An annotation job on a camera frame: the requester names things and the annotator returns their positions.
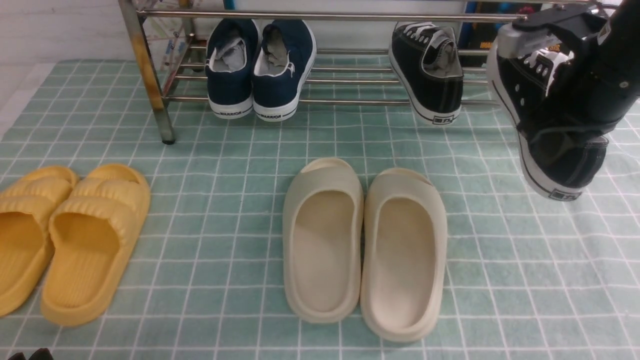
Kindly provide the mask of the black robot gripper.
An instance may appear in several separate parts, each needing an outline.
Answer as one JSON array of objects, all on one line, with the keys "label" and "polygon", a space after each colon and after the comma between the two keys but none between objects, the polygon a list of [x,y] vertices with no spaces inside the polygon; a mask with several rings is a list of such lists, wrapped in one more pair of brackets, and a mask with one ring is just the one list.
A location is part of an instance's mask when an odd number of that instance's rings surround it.
[{"label": "black robot gripper", "polygon": [[639,98],[639,5],[620,4],[608,18],[592,4],[568,4],[503,25],[496,53],[516,59],[564,44],[574,54],[562,66],[542,109],[586,132],[612,132]]}]

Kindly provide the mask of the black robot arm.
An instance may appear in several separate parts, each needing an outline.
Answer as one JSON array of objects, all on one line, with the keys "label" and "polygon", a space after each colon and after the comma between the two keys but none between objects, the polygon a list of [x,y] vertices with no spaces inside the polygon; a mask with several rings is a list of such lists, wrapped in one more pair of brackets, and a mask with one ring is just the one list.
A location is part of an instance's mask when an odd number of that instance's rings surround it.
[{"label": "black robot arm", "polygon": [[518,132],[530,142],[565,133],[574,142],[612,132],[639,98],[639,2],[624,0],[608,17],[597,1],[551,7],[503,25],[494,41],[503,59],[526,58],[563,44],[573,58],[549,70],[551,86],[526,112]]}]

